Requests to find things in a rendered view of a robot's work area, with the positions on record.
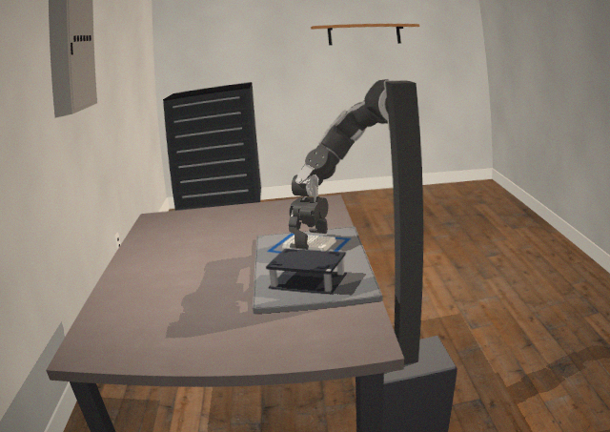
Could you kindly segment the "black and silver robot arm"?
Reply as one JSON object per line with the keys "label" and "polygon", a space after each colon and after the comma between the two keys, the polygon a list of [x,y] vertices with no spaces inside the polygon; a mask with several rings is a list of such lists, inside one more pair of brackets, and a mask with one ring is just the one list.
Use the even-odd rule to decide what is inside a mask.
{"label": "black and silver robot arm", "polygon": [[388,81],[378,80],[366,93],[364,101],[355,104],[347,112],[344,110],[323,135],[316,149],[307,154],[306,164],[292,180],[294,195],[314,196],[311,192],[313,179],[317,180],[318,189],[323,179],[335,173],[339,159],[345,157],[367,127],[387,123],[390,130],[386,80]]}

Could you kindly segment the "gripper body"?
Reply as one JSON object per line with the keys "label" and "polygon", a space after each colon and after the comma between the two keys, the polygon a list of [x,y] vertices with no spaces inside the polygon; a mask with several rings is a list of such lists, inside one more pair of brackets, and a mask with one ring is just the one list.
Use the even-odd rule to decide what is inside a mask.
{"label": "gripper body", "polygon": [[[318,196],[317,180],[311,182],[311,192],[314,197],[300,197],[290,206],[290,216],[293,210],[293,216],[298,216],[298,220],[302,220],[303,224],[308,227],[314,227],[320,218],[325,218],[328,214],[328,201],[324,197]],[[294,207],[294,208],[293,208]]]}

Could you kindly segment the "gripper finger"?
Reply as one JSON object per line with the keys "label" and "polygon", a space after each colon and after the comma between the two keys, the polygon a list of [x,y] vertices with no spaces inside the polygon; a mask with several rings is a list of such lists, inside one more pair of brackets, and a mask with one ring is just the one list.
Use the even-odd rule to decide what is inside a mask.
{"label": "gripper finger", "polygon": [[327,226],[326,218],[320,218],[317,221],[315,228],[309,229],[310,233],[320,233],[320,234],[327,234],[327,230],[328,230],[328,226]]}
{"label": "gripper finger", "polygon": [[293,216],[293,210],[289,219],[289,231],[295,234],[295,243],[290,244],[290,248],[308,250],[308,235],[299,231],[301,222],[298,216]]}

